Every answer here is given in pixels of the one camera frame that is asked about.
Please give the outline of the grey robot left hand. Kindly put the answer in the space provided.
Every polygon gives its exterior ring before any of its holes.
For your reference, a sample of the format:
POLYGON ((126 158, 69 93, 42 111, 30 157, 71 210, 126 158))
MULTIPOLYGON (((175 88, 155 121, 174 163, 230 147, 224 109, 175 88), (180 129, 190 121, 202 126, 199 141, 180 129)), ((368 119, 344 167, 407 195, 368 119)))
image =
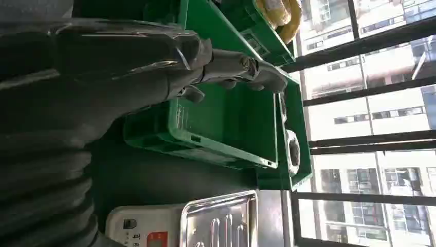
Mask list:
POLYGON ((214 49, 176 26, 63 19, 1 22, 1 151, 82 148, 126 113, 176 97, 200 101, 198 84, 280 92, 269 63, 214 49))

